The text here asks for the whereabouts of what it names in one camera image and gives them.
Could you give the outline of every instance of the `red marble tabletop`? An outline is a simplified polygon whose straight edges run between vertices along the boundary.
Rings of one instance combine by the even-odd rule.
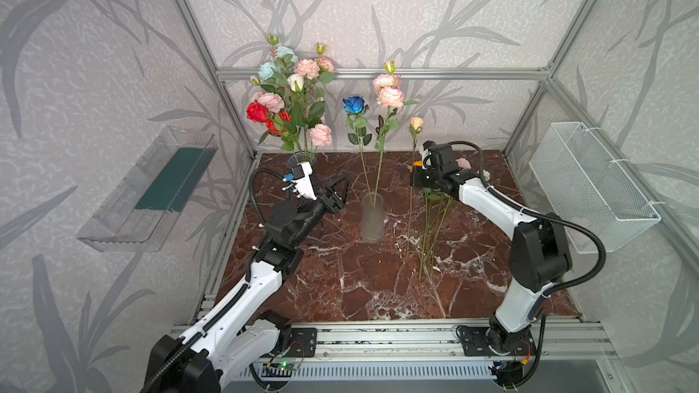
[[[477,169],[475,153],[458,152]],[[372,183],[379,154],[365,153]],[[260,167],[288,172],[288,153],[262,156]],[[325,322],[368,319],[485,318],[498,307],[510,281],[510,240],[476,210],[456,203],[445,219],[435,248],[432,274],[419,276],[419,254],[407,242],[412,194],[410,236],[418,239],[424,229],[424,201],[408,185],[410,152],[384,155],[380,194],[385,198],[386,235],[379,243],[366,243],[359,233],[361,199],[367,192],[358,153],[319,153],[315,173],[320,179],[350,174],[354,183],[347,206],[329,215],[302,245],[304,256],[296,273],[270,297],[260,311],[272,309],[294,322]],[[485,169],[491,183],[521,202],[507,162],[498,151],[486,151]],[[258,202],[265,215],[280,201],[281,184],[269,176],[257,181]],[[247,205],[224,272],[218,299],[243,276],[243,265],[257,245],[262,229]],[[555,293],[546,303],[551,315],[578,315],[566,292]]]

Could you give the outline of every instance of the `white wire mesh basket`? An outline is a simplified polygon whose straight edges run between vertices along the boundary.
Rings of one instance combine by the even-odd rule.
[[[619,161],[581,122],[552,123],[529,165],[556,214],[597,234],[607,252],[660,221]],[[566,231],[578,252],[597,252],[592,240]]]

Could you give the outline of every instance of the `red rose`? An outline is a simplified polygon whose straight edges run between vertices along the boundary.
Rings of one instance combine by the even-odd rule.
[[[252,102],[250,105],[248,105],[248,118],[255,123],[265,123],[267,120],[269,120],[267,114],[269,114],[269,109],[263,107],[257,102]]]
[[[292,121],[292,117],[286,111],[280,112],[279,117],[281,117],[282,120],[286,120],[287,122]],[[284,133],[284,131],[286,131],[285,129],[282,129],[281,132],[277,131],[277,128],[274,127],[274,122],[272,120],[267,120],[267,129],[269,129],[269,132],[272,135],[276,135],[276,136],[280,136]]]

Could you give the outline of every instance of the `white rose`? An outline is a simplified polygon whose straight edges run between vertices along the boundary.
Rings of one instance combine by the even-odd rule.
[[[287,82],[289,83],[289,88],[291,88],[293,92],[301,92],[303,90],[302,75],[294,73],[291,76],[289,76]]]

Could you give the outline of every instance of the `wall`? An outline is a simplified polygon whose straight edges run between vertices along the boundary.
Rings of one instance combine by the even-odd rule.
[[[248,159],[170,0],[2,0],[0,390],[124,392],[187,321]],[[80,227],[164,126],[220,145],[158,253]]]
[[[556,78],[699,234],[699,0],[603,0]],[[511,155],[528,202],[546,203],[526,166],[552,121],[571,118],[543,100]],[[574,258],[575,274],[596,255]],[[608,255],[573,289],[601,320],[639,392],[692,392],[699,383],[699,281],[653,227]]]
[[[337,67],[377,67],[395,60],[400,67],[546,66],[581,0],[188,0],[219,67],[256,67],[265,60],[268,32],[300,57],[314,56],[317,41]],[[421,104],[402,118],[420,115],[425,133],[444,142],[470,139],[502,148],[535,82],[412,82],[401,86]],[[245,113],[250,85],[229,83],[238,111]],[[354,149],[347,139],[342,98],[362,95],[374,102],[369,82],[329,85],[328,125],[332,149]],[[257,142],[264,127],[247,123]],[[268,139],[262,149],[278,149]],[[389,149],[409,149],[407,127],[388,141]]]

